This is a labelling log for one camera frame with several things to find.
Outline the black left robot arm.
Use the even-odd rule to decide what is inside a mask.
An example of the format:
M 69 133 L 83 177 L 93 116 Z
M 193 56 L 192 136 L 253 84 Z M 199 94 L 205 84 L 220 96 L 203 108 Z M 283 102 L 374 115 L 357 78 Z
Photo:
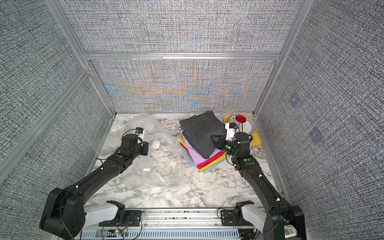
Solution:
M 109 180 L 123 173 L 138 156 L 147 156 L 149 143 L 137 134 L 126 134 L 122 143 L 104 163 L 83 179 L 64 188 L 53 189 L 47 197 L 40 229 L 73 240 L 86 226 L 85 203 Z

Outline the purple garment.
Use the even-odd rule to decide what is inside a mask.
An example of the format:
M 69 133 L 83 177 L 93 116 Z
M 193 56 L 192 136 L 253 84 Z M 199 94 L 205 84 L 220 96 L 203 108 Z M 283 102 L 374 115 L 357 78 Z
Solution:
M 179 132 L 180 134 L 182 135 L 182 138 L 183 138 L 183 141 L 184 141 L 184 146 L 187 148 L 191 158 L 193 159 L 194 163 L 196 165 L 200 165 L 200 164 L 203 164 L 205 163 L 206 161 L 215 161 L 216 159 L 220 158 L 225 152 L 224 151 L 220 151 L 218 149 L 215 149 L 212 154 L 210 155 L 210 157 L 203 157 L 200 153 L 198 153 L 193 147 L 192 145 L 188 142 L 188 140 L 186 139 L 186 137 L 184 136 L 183 132 L 183 128 L 182 127 L 179 127 Z

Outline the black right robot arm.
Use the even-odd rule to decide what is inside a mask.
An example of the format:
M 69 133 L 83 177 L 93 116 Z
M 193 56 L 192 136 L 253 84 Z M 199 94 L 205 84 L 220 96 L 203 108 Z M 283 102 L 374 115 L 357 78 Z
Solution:
M 215 147 L 231 156 L 234 168 L 250 184 L 264 207 L 261 211 L 250 201 L 236 203 L 237 221 L 252 224 L 265 240 L 285 240 L 285 226 L 294 228 L 292 233 L 296 239 L 306 240 L 303 211 L 299 206 L 292 206 L 265 176 L 260 164 L 251 155 L 252 139 L 245 133 L 235 133 L 232 140 L 227 140 L 224 135 L 211 136 Z

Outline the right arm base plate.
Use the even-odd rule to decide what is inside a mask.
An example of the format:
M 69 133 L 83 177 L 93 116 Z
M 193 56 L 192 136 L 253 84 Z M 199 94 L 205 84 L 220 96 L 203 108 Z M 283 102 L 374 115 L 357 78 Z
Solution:
M 250 222 L 240 219 L 236 216 L 235 210 L 220 208 L 217 211 L 217 215 L 225 227 L 233 226 L 252 226 Z

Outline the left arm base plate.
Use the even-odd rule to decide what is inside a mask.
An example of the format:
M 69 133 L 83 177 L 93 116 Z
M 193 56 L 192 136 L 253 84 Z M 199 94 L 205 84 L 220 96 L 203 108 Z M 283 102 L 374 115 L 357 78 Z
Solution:
M 141 216 L 142 211 L 140 210 L 125 210 L 124 214 L 123 212 L 117 213 L 113 220 L 99 223 L 99 227 L 139 227 Z

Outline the red striped waistband shorts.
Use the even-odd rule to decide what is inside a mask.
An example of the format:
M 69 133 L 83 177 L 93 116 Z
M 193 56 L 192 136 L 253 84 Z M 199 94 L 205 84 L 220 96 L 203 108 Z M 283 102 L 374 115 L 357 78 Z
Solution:
M 199 165 L 196 165 L 195 162 L 193 161 L 193 159 L 191 158 L 191 156 L 188 152 L 188 149 L 184 146 L 184 144 L 180 143 L 180 146 L 181 146 L 181 150 L 184 154 L 186 161 L 188 163 L 192 164 L 193 166 L 195 166 L 200 172 L 204 172 L 207 169 L 212 168 L 213 166 L 217 165 L 218 163 L 220 163 L 221 161 L 223 161 L 227 157 L 227 154 L 225 152 L 221 151 L 221 152 L 217 153 L 216 155 L 214 155 L 212 158 L 206 160 L 205 162 L 203 162 Z

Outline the clear plastic vacuum bag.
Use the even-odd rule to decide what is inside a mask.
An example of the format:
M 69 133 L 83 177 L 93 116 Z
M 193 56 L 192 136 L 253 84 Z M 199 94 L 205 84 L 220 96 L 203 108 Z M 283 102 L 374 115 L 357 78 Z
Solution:
M 161 188 L 166 191 L 176 189 L 185 183 L 179 140 L 160 125 L 157 119 L 148 112 L 141 112 L 120 127 L 113 127 L 113 137 L 121 137 L 124 132 L 133 134 L 130 129 L 141 127 L 145 142 L 149 143 L 147 156 L 139 156 L 133 164 L 119 175 L 127 186 L 147 191 Z M 159 141 L 160 147 L 152 149 L 153 141 Z

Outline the black garment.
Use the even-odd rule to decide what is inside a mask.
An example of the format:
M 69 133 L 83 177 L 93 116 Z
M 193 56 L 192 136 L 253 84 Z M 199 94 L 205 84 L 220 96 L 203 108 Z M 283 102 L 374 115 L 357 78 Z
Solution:
M 225 135 L 227 130 L 213 111 L 206 111 L 180 121 L 183 136 L 190 145 L 205 159 L 209 159 L 214 152 L 215 145 L 211 140 L 212 135 Z

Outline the light blue trousers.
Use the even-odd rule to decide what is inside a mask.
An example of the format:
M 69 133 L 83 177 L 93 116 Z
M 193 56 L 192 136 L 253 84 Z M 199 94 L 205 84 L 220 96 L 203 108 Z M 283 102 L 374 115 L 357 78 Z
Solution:
M 195 165 L 194 161 L 192 160 L 192 158 L 189 156 L 189 154 L 187 153 L 187 151 L 184 149 L 184 148 L 181 148 L 181 151 L 186 159 L 186 161 L 191 164 L 192 166 L 194 166 L 195 168 L 197 168 L 197 166 Z M 213 165 L 211 164 L 209 167 L 205 167 L 203 169 L 200 170 L 200 172 L 206 174 L 208 173 L 209 171 L 211 171 L 212 169 L 214 169 L 215 167 L 217 167 L 222 161 L 219 161 L 219 162 L 216 162 L 214 163 Z

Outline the yellow garment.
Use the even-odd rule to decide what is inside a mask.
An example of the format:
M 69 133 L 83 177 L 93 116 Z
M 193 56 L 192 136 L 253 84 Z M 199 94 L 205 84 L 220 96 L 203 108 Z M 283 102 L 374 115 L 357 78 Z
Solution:
M 229 156 L 224 151 L 215 150 L 211 157 L 206 160 L 200 156 L 195 149 L 186 144 L 181 134 L 178 135 L 178 140 L 187 162 L 192 164 L 202 173 L 209 172 Z

